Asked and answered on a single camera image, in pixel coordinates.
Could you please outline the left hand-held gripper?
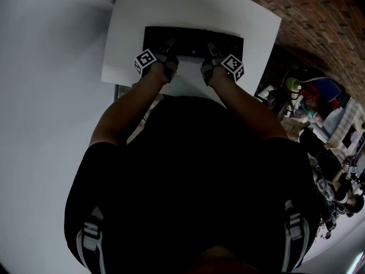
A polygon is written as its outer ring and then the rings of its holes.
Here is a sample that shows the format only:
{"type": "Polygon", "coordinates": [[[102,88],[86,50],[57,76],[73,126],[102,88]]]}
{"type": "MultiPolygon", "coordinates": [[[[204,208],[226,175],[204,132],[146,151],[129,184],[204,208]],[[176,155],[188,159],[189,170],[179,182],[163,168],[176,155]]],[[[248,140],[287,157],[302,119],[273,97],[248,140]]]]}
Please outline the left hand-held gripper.
{"type": "Polygon", "coordinates": [[[154,53],[150,49],[144,50],[134,58],[133,64],[136,72],[142,78],[148,74],[153,63],[161,63],[164,66],[164,74],[169,79],[169,83],[176,74],[179,66],[179,60],[170,50],[175,44],[175,39],[170,38],[164,42],[154,53]]]}

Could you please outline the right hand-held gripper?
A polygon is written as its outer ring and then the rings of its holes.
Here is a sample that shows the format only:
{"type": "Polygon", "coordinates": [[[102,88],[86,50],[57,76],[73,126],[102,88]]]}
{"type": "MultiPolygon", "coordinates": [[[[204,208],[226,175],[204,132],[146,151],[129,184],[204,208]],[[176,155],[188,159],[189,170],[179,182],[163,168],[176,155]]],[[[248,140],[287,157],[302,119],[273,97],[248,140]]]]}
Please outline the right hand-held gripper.
{"type": "Polygon", "coordinates": [[[223,59],[220,51],[212,42],[208,42],[207,47],[209,54],[200,68],[203,80],[207,86],[213,76],[213,70],[217,66],[223,67],[227,71],[228,76],[235,82],[244,75],[244,64],[233,54],[223,59]]]}

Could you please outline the black keyboard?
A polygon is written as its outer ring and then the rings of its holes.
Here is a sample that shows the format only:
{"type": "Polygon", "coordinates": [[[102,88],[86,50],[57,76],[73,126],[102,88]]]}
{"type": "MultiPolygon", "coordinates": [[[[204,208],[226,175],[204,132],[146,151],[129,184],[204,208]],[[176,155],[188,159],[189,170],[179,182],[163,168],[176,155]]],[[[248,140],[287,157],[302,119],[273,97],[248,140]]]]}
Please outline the black keyboard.
{"type": "Polygon", "coordinates": [[[164,43],[174,39],[172,52],[177,56],[206,58],[207,44],[213,43],[224,56],[232,54],[239,60],[244,51],[244,39],[215,31],[183,27],[147,26],[144,31],[143,50],[157,51],[164,43]]]}

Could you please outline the person's left forearm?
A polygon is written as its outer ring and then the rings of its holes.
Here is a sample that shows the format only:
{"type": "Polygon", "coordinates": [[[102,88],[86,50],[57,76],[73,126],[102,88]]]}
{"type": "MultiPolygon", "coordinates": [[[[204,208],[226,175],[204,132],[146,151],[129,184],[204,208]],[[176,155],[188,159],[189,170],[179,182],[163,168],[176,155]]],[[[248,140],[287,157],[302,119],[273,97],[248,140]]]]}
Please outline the person's left forearm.
{"type": "Polygon", "coordinates": [[[125,145],[168,82],[163,64],[153,63],[146,76],[106,109],[92,133],[90,146],[96,143],[125,145]]]}

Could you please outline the person's right forearm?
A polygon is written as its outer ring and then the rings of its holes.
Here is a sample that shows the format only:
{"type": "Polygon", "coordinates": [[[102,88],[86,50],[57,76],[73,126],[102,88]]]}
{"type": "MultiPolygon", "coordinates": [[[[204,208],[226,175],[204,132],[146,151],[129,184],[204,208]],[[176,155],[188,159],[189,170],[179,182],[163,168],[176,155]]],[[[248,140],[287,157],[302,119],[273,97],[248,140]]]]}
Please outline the person's right forearm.
{"type": "Polygon", "coordinates": [[[277,117],[263,103],[230,79],[222,66],[213,69],[213,76],[208,85],[257,140],[264,142],[272,138],[287,138],[286,131],[277,117]]]}

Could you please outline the white table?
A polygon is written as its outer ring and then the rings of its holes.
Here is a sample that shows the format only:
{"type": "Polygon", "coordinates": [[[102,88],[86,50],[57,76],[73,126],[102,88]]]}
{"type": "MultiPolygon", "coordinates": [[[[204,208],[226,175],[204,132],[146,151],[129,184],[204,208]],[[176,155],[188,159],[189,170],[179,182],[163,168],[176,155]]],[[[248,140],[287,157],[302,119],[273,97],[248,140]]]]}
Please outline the white table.
{"type": "Polygon", "coordinates": [[[269,60],[281,18],[251,0],[116,0],[109,24],[102,81],[131,86],[133,61],[147,26],[188,27],[244,39],[244,74],[237,84],[254,94],[269,60]]]}

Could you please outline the dark brown bag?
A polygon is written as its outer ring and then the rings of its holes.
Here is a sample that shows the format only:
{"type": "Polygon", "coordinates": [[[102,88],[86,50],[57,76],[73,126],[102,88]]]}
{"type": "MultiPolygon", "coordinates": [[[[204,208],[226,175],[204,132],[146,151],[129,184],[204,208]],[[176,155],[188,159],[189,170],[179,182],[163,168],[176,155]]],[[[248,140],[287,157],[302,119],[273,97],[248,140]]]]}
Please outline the dark brown bag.
{"type": "Polygon", "coordinates": [[[271,90],[267,97],[269,110],[282,121],[287,108],[287,93],[284,89],[271,90]]]}

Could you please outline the green plastic bottle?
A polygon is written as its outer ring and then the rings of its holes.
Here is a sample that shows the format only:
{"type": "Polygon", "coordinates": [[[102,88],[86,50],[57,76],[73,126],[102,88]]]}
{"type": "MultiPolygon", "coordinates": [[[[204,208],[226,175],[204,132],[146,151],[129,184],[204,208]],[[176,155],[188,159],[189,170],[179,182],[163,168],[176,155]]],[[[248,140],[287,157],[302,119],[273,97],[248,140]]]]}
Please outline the green plastic bottle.
{"type": "Polygon", "coordinates": [[[293,77],[286,79],[286,88],[292,92],[299,92],[302,88],[301,82],[293,77]]]}

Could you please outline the person's black shirt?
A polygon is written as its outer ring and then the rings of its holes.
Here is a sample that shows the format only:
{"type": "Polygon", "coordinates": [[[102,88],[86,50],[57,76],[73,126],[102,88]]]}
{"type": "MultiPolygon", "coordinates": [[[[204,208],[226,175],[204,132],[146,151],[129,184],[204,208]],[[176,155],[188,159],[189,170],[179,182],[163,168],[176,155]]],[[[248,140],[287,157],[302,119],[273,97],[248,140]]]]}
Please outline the person's black shirt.
{"type": "Polygon", "coordinates": [[[65,209],[69,250],[92,274],[174,274],[226,248],[291,271],[312,246],[319,203],[300,143],[264,142],[222,105],[170,97],[130,143],[83,156],[65,209]]]}

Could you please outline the plaid cloth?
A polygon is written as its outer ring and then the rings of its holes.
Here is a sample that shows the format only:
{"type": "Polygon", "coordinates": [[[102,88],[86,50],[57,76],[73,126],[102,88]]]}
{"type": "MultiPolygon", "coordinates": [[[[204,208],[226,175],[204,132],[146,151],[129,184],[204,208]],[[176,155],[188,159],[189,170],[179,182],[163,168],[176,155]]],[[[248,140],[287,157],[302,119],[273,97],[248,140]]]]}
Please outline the plaid cloth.
{"type": "Polygon", "coordinates": [[[365,112],[361,104],[350,98],[345,108],[332,111],[323,122],[323,128],[329,135],[327,143],[343,152],[352,155],[363,134],[365,112]]]}

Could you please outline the pile of dark equipment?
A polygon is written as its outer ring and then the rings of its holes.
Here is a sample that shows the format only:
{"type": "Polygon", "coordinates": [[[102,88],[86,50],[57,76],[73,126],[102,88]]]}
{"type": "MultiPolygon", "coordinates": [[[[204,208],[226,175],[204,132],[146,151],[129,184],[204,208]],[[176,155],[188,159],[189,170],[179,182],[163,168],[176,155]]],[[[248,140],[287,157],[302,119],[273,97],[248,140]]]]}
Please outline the pile of dark equipment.
{"type": "Polygon", "coordinates": [[[336,228],[336,221],[340,215],[340,207],[336,202],[335,190],[330,181],[322,173],[319,165],[312,166],[313,179],[318,195],[321,221],[319,229],[327,229],[327,233],[322,237],[329,239],[332,231],[336,228]]]}

